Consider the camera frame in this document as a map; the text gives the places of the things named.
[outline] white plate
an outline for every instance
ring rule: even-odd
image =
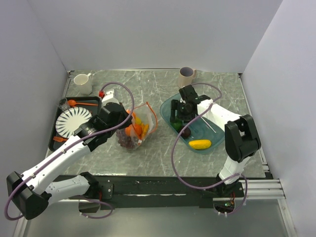
[[[82,107],[73,107],[63,112],[56,121],[56,131],[64,138],[70,138],[79,126],[88,122],[92,117],[89,110]]]

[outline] orange utensil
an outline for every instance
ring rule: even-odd
[[[67,141],[68,139],[67,138],[63,138],[63,137],[53,137],[53,140],[56,141],[56,142],[65,142]]]
[[[70,106],[76,106],[76,105],[94,105],[94,106],[98,106],[97,104],[81,103],[81,102],[76,102],[75,100],[69,100],[68,104]]]

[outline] marble surface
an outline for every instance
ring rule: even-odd
[[[174,176],[171,167],[170,152],[175,134],[168,127],[159,113],[161,104],[172,95],[178,93],[178,71],[74,71],[70,74],[70,83],[66,96],[82,96],[73,83],[78,74],[92,73],[93,92],[98,95],[103,84],[118,81],[126,85],[133,93],[135,105],[146,101],[152,106],[158,118],[158,128],[138,149],[129,151],[122,148],[116,136],[99,146],[94,152],[84,156],[64,174],[76,175],[89,171],[94,175],[132,175],[132,176]],[[238,75],[233,73],[198,72],[195,82],[209,82],[218,86],[223,92],[223,98],[218,104],[241,115],[249,113]],[[125,108],[130,108],[128,93],[118,85],[116,88],[118,100]],[[206,94],[215,98],[217,93],[207,86],[196,86],[198,94]],[[225,142],[210,154],[200,155],[189,151],[182,141],[175,149],[175,165],[181,176],[215,177],[222,169],[227,154]],[[244,174],[250,178],[265,177],[259,152],[250,159]]]

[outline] blue tray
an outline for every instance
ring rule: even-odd
[[[170,114],[171,114],[171,100],[180,100],[181,96],[180,94],[176,94],[169,99],[167,99],[160,107],[160,114],[162,118],[166,121],[166,123],[170,126],[170,128],[178,135],[179,133],[171,126],[170,124]],[[196,122],[191,124],[189,126],[189,129],[191,130],[191,136],[187,139],[182,139],[182,141],[187,145],[187,147],[199,154],[207,154],[210,153],[215,147],[220,145],[225,137],[224,131],[214,124],[213,122],[209,121],[208,119],[204,118],[204,120],[216,131],[216,133],[201,119],[199,118]],[[192,147],[190,147],[189,142],[193,140],[200,140],[200,139],[207,139],[212,142],[212,145],[204,150],[195,150]]]

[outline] plastic bag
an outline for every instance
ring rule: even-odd
[[[148,102],[134,108],[132,117],[132,124],[129,127],[116,132],[120,146],[128,149],[139,147],[150,134],[155,132],[158,125],[157,116]]]

